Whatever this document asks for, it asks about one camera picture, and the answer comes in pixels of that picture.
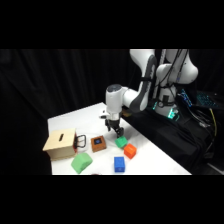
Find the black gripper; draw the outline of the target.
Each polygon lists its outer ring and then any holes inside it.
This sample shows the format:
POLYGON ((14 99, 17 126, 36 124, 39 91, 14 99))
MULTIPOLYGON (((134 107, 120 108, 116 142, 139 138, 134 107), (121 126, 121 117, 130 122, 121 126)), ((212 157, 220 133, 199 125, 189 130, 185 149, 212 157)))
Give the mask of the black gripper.
POLYGON ((107 127, 108 132, 113 129, 116 134, 117 138, 120 138, 124 135, 124 128, 120 126, 120 121, 119 120, 105 120, 105 125, 107 127))

